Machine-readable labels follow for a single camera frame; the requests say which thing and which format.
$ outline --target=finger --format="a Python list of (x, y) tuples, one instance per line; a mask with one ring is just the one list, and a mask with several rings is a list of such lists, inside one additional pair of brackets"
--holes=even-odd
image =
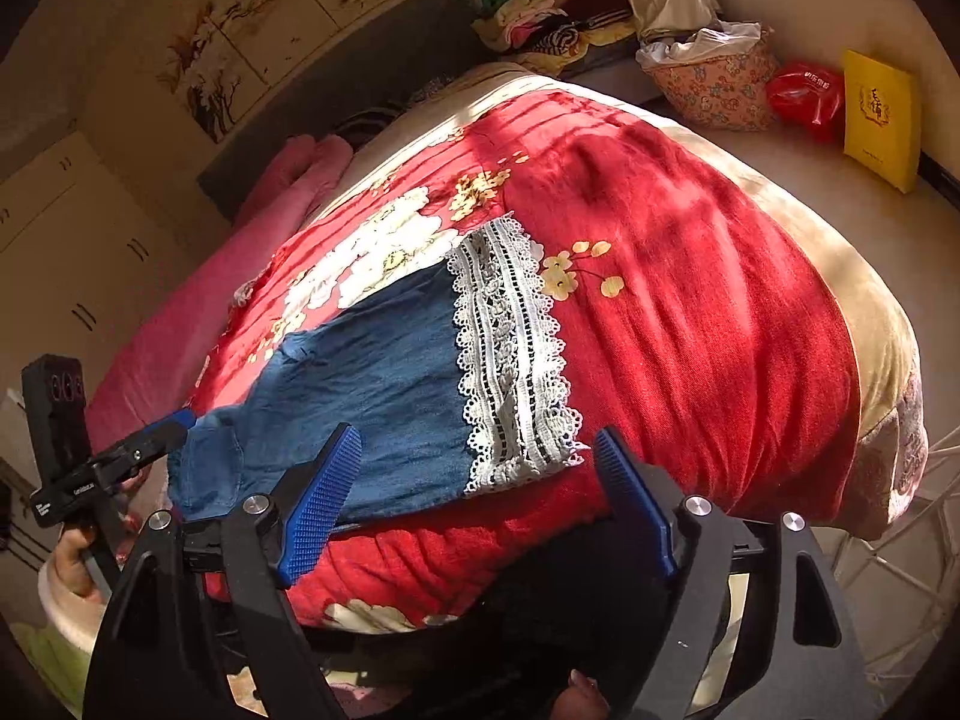
[(65, 526), (56, 547), (64, 557), (69, 557), (71, 560), (80, 560), (80, 553), (90, 548), (96, 536), (96, 529), (92, 525)]
[(96, 590), (82, 558), (83, 549), (92, 542), (90, 534), (81, 528), (64, 528), (61, 539), (54, 547), (54, 573), (66, 589), (82, 598), (88, 598)]
[(120, 490), (122, 493), (126, 493), (130, 498), (133, 498), (134, 495), (143, 487), (147, 479), (150, 477), (150, 466), (144, 466), (136, 476), (131, 479), (121, 482)]
[(607, 713), (610, 711), (610, 705), (597, 688), (596, 680), (587, 678), (581, 672), (573, 669), (573, 671), (570, 672), (570, 686), (576, 688), (577, 691), (584, 696), (584, 699), (586, 699), (597, 712), (600, 712), (599, 717), (607, 716)]
[(567, 688), (550, 709), (550, 720), (606, 720), (610, 711), (579, 688)]

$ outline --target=blue grip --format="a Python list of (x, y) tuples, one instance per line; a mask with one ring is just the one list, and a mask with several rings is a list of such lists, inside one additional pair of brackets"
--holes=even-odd
[(661, 576), (673, 577), (678, 566), (673, 557), (670, 524), (637, 469), (606, 429), (597, 433), (593, 461), (613, 516), (630, 529), (631, 538), (642, 544)]
[(283, 525), (283, 552), (277, 576), (290, 587), (312, 571), (330, 538), (340, 509), (360, 471), (363, 440), (347, 425), (333, 447), (326, 450), (320, 470), (307, 485)]
[(179, 424), (181, 424), (182, 426), (184, 426), (186, 429), (189, 430), (196, 424), (197, 418), (195, 417), (192, 410), (180, 409), (178, 412), (171, 413), (171, 415), (167, 415), (162, 419), (158, 419), (156, 422), (151, 422), (149, 425), (147, 425), (145, 428), (143, 428), (139, 432), (148, 433), (150, 432), (150, 430), (168, 421), (178, 422)]

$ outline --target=red plastic bag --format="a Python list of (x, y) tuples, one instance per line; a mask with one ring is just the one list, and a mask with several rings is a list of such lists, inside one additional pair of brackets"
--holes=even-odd
[(818, 141), (843, 137), (843, 74), (791, 62), (767, 81), (767, 100), (784, 122), (803, 124)]

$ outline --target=gray headboard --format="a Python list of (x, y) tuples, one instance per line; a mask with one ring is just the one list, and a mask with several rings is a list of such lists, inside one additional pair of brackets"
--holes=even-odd
[(198, 177), (229, 220), (290, 135), (320, 137), (387, 100), (409, 100), (496, 57), (470, 28), (473, 0), (406, 0), (304, 69), (230, 140)]

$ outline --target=metal screw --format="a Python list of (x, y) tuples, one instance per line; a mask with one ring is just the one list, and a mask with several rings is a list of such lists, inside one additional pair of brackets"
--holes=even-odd
[(263, 514), (270, 506), (270, 499), (266, 495), (251, 495), (243, 502), (243, 511), (247, 514)]
[(806, 527), (806, 521), (800, 514), (786, 512), (784, 514), (784, 525), (791, 531), (802, 531)]
[(170, 512), (168, 512), (167, 509), (161, 509), (159, 512), (154, 512), (150, 515), (147, 524), (152, 531), (162, 531), (172, 520), (173, 517), (171, 517)]
[(691, 495), (683, 505), (690, 514), (694, 514), (696, 517), (706, 517), (713, 511), (713, 504), (707, 498), (700, 498), (699, 495)]

